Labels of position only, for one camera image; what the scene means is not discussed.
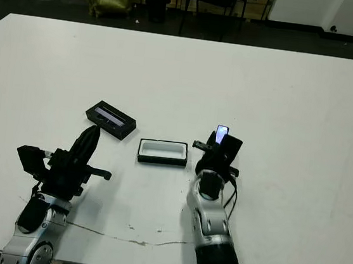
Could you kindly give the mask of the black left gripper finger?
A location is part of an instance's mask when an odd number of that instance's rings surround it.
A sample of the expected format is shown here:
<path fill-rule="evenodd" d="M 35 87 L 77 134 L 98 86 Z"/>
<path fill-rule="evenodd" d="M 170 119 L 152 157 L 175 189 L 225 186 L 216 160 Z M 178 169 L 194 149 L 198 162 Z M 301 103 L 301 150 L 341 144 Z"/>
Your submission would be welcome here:
<path fill-rule="evenodd" d="M 90 160 L 98 145 L 100 134 L 100 127 L 98 126 L 91 126 L 87 129 L 84 134 L 84 142 L 82 143 L 81 162 L 86 164 Z"/>
<path fill-rule="evenodd" d="M 87 163 L 94 153 L 96 138 L 96 125 L 87 128 L 70 148 L 71 161 L 74 163 Z"/>

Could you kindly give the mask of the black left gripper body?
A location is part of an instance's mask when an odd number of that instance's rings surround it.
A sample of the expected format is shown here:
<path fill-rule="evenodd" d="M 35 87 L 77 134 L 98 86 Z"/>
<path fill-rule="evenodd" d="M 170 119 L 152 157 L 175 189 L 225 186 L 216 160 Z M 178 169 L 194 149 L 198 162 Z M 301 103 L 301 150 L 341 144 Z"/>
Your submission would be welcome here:
<path fill-rule="evenodd" d="M 41 191 L 50 196 L 70 201 L 83 192 L 82 184 L 92 175 L 110 180 L 111 172 L 88 165 L 91 155 L 56 149 L 48 161 L 50 169 L 42 180 Z"/>

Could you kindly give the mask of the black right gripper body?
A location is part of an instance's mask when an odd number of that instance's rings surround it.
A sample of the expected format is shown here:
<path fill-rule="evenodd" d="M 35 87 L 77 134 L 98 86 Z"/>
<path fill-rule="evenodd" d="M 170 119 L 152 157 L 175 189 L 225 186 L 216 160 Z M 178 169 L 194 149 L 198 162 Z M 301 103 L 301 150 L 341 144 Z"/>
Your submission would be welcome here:
<path fill-rule="evenodd" d="M 195 167 L 195 173 L 197 175 L 199 175 L 202 170 L 211 170 L 224 180 L 229 180 L 231 177 L 237 178 L 239 176 L 239 170 L 232 167 L 231 164 L 236 158 L 241 144 L 226 145 L 216 143 L 214 146 L 208 146 L 201 141 L 195 140 L 192 146 L 204 152 Z"/>

